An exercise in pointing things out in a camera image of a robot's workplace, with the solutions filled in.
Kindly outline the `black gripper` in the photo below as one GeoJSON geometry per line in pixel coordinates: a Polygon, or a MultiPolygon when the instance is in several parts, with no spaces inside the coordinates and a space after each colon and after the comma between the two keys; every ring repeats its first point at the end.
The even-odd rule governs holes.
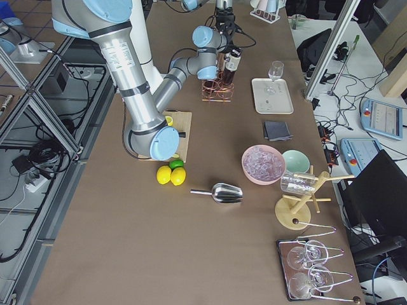
{"type": "Polygon", "coordinates": [[[233,34],[235,32],[235,15],[232,12],[217,12],[216,29],[223,34],[233,34]]]}

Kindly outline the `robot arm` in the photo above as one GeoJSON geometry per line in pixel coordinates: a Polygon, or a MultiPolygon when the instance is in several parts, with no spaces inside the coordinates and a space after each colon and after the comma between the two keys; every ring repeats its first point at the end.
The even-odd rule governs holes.
{"type": "Polygon", "coordinates": [[[190,75],[217,76],[217,54],[231,39],[215,29],[198,26],[192,34],[194,57],[178,58],[164,77],[153,77],[148,35],[140,1],[52,1],[54,29],[99,45],[131,122],[123,141],[127,149],[165,161],[179,146],[178,131],[163,115],[166,106],[190,75]]]}
{"type": "MultiPolygon", "coordinates": [[[[219,32],[232,35],[236,29],[233,1],[216,0],[214,2],[214,13],[209,19],[215,21],[215,28],[219,32]]],[[[185,11],[194,11],[206,3],[207,1],[204,0],[182,0],[181,6],[185,11]]]]}

